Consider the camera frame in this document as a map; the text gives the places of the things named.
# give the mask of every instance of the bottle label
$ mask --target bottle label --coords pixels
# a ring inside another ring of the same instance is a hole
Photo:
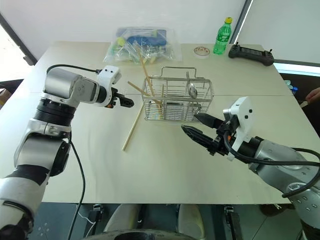
[[[219,42],[228,42],[230,35],[228,33],[220,33],[216,37]]]

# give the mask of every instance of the black remote controller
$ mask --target black remote controller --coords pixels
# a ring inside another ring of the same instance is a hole
[[[233,45],[229,51],[229,58],[245,58],[245,59],[251,59],[254,61],[258,61],[260,63],[263,63],[265,66],[270,66],[275,62],[274,56],[272,56],[271,53],[272,49],[270,51],[259,51],[251,48],[246,48],[238,45],[238,42],[236,45]]]

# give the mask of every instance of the black cable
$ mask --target black cable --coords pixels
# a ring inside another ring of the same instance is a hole
[[[293,147],[292,149],[294,149],[294,150],[296,150],[298,152],[304,152],[304,153],[312,154],[312,155],[316,156],[320,160],[320,154],[317,153],[316,151],[313,151],[313,150],[310,150],[310,149],[305,149],[305,148],[296,148],[296,147]],[[286,192],[286,193],[282,194],[282,197],[283,198],[289,198],[289,197],[292,197],[293,195],[302,193],[303,191],[308,190],[313,185],[315,185],[318,182],[319,179],[320,179],[320,167],[318,168],[318,172],[315,174],[315,176],[306,185],[303,185],[303,186],[299,187],[296,190],[292,190],[292,191]]]
[[[78,155],[77,150],[75,148],[75,145],[72,142],[72,134],[71,134],[71,132],[70,132],[70,135],[69,135],[69,142],[70,142],[71,147],[73,149],[73,152],[75,154],[76,160],[77,160],[77,162],[79,164],[79,168],[80,168],[80,172],[81,172],[81,176],[82,176],[82,193],[81,193],[81,197],[80,197],[78,206],[77,206],[77,208],[76,208],[76,210],[74,212],[74,216],[73,216],[73,220],[72,220],[72,223],[71,223],[71,226],[70,226],[70,229],[69,229],[67,240],[70,240],[70,238],[71,238],[72,232],[74,230],[75,222],[76,222],[76,219],[77,219],[77,216],[78,216],[78,212],[80,210],[82,201],[84,199],[85,191],[86,191],[86,179],[85,179],[84,169],[83,169],[82,164],[80,162],[80,158],[79,158],[79,155]]]
[[[243,163],[246,164],[251,164],[251,163],[255,163],[255,164],[262,164],[262,165],[271,165],[271,166],[292,166],[292,165],[298,165],[298,166],[316,166],[319,167],[318,172],[316,173],[316,175],[308,182],[306,183],[304,186],[301,186],[300,188],[284,193],[282,195],[283,198],[289,198],[292,197],[296,194],[302,193],[303,191],[310,189],[313,185],[315,185],[317,183],[317,181],[320,179],[320,163],[318,162],[314,162],[314,161],[269,161],[269,160],[260,160],[260,159],[256,159],[254,157],[249,157],[249,156],[245,156],[242,155],[241,153],[235,151],[229,142],[229,136],[230,136],[230,132],[226,131],[223,134],[223,141],[224,141],[224,145],[226,147],[226,149],[232,154],[234,155],[237,159],[239,159],[240,161],[242,161]],[[313,154],[316,157],[318,157],[318,159],[320,160],[320,154],[316,151],[310,150],[310,149],[305,149],[305,148],[292,148],[298,152],[305,152],[305,153],[309,153],[309,154]]]
[[[296,236],[295,240],[301,240],[302,238],[302,229],[300,230],[300,232],[298,233],[298,235]]]
[[[57,68],[57,67],[67,67],[67,68],[73,68],[73,69],[81,69],[81,70],[85,70],[85,71],[88,71],[88,72],[93,72],[93,73],[100,73],[101,70],[99,69],[88,69],[88,68],[84,68],[84,67],[81,67],[81,66],[74,66],[74,65],[69,65],[69,64],[56,64],[56,65],[52,65],[50,67],[48,67],[48,69],[46,70],[46,74],[49,73],[49,71],[51,69],[54,69],[54,68]]]
[[[315,161],[269,161],[269,160],[260,160],[256,159],[254,157],[242,155],[241,153],[235,151],[228,140],[228,137],[230,136],[230,132],[226,131],[223,135],[224,145],[226,149],[234,155],[237,159],[240,161],[246,163],[246,164],[263,164],[263,165],[271,165],[271,166],[292,166],[292,165],[300,165],[300,166],[315,166],[320,167],[319,162]]]

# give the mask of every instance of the metal utensil holder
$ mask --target metal utensil holder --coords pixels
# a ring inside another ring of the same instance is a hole
[[[194,77],[165,77],[164,69],[193,70]],[[170,120],[197,122],[197,113],[206,113],[213,99],[211,81],[197,77],[195,67],[164,66],[160,75],[150,76],[153,93],[145,78],[142,94],[146,120]],[[193,83],[197,90],[197,98],[189,96],[188,84]]]

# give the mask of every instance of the cardboard box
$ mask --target cardboard box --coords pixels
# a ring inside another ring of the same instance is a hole
[[[5,88],[0,88],[0,109],[5,105],[6,101],[11,97],[11,93],[5,89]]]

